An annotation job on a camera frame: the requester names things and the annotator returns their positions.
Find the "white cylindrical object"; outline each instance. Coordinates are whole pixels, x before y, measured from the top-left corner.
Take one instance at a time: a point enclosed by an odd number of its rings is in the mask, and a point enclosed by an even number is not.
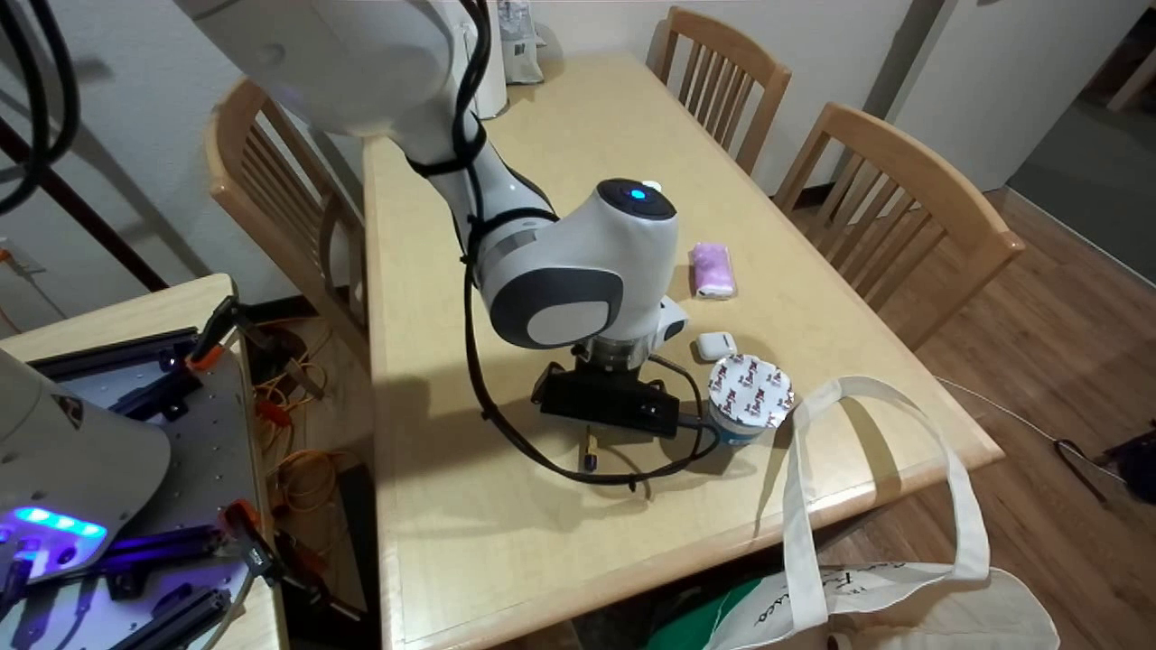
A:
[[[506,107],[506,60],[504,60],[504,24],[499,24],[499,0],[484,0],[488,2],[488,14],[490,14],[490,60],[480,77],[480,87],[477,87],[477,117],[480,120],[490,120]]]

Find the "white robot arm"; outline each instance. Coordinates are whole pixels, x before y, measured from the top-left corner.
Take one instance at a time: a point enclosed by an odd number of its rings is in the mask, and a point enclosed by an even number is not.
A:
[[[490,325],[517,348],[570,348],[605,368],[639,368],[681,329],[665,301],[673,201],[605,179],[557,219],[463,113],[471,0],[176,0],[194,24],[287,107],[350,138],[394,138],[446,196]]]

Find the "wall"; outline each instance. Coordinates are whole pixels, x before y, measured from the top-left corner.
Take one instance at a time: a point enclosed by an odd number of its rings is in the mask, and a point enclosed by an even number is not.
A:
[[[1002,189],[1149,0],[949,0],[894,124]]]
[[[673,0],[531,0],[559,53],[636,49]],[[688,0],[764,41],[795,67],[775,124],[760,179],[777,185],[825,100],[860,106],[912,0]],[[83,138],[59,173],[167,279],[236,274],[244,301],[288,296],[294,286],[206,197],[204,125],[240,67],[170,2],[56,2],[83,84]],[[0,113],[27,130],[22,84],[0,65]],[[0,218],[0,233],[43,272],[38,286],[65,309],[138,296],[140,286],[109,260],[52,197]],[[39,294],[0,272],[0,314],[18,325],[59,317]]]

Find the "wooden chair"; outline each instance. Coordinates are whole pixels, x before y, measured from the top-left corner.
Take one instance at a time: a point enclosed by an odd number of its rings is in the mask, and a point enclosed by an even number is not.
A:
[[[288,117],[240,84],[206,130],[212,197],[368,361],[366,225]]]
[[[825,150],[843,154],[836,185],[816,211],[799,211]],[[825,107],[777,207],[907,348],[922,348],[1023,249],[946,159],[844,106]]]
[[[669,11],[669,37],[653,73],[677,87],[688,113],[751,173],[791,73],[746,34],[683,7]]]

